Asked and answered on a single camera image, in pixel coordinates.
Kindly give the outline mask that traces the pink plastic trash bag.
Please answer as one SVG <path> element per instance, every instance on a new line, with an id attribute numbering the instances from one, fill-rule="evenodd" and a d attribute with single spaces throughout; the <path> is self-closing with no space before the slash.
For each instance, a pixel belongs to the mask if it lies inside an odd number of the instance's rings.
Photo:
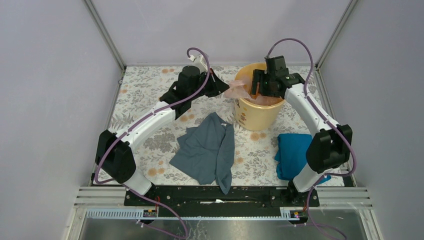
<path id="1" fill-rule="evenodd" d="M 248 76 L 232 80 L 228 85 L 229 89 L 223 93 L 224 97 L 228 99 L 245 99 L 252 104 L 260 106 L 272 106 L 284 101 L 281 97 L 263 96 L 258 92 L 251 94 L 252 78 Z"/>

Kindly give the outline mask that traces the yellow plastic trash bin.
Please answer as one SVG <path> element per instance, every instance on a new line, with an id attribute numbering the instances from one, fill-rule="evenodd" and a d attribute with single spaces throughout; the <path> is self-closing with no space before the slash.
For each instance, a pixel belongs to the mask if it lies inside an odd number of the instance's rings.
<path id="1" fill-rule="evenodd" d="M 251 63 L 241 68 L 235 76 L 235 80 L 246 76 L 253 77 L 253 70 L 265 70 L 265 63 Z M 253 104 L 245 99 L 234 99 L 236 121 L 250 131 L 262 131 L 269 128 L 277 119 L 285 100 L 271 106 Z"/>

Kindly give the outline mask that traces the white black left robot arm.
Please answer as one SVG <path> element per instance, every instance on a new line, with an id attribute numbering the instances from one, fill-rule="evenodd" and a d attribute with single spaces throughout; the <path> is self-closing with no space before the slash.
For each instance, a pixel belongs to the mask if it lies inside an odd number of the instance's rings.
<path id="1" fill-rule="evenodd" d="M 102 183 L 98 176 L 103 170 L 113 181 L 135 191 L 135 197 L 142 205 L 152 204 L 154 184 L 137 169 L 134 152 L 156 131 L 187 112 L 193 100 L 202 96 L 213 98 L 229 88 L 213 69 L 201 70 L 193 65 L 183 67 L 177 80 L 142 117 L 116 132 L 105 130 L 100 134 L 95 156 L 95 183 Z"/>

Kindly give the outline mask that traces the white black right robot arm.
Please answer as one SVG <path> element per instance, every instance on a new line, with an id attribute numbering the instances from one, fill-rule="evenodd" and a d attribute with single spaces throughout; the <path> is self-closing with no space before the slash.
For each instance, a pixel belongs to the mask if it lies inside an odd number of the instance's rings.
<path id="1" fill-rule="evenodd" d="M 333 169 L 350 158 L 352 128 L 331 118 L 310 95 L 307 82 L 290 73 L 283 56 L 266 57 L 266 69 L 254 69 L 251 93 L 265 97 L 281 97 L 297 111 L 306 124 L 312 140 L 306 150 L 306 165 L 290 180 L 285 198 L 293 206 L 301 205 L 310 191 Z"/>

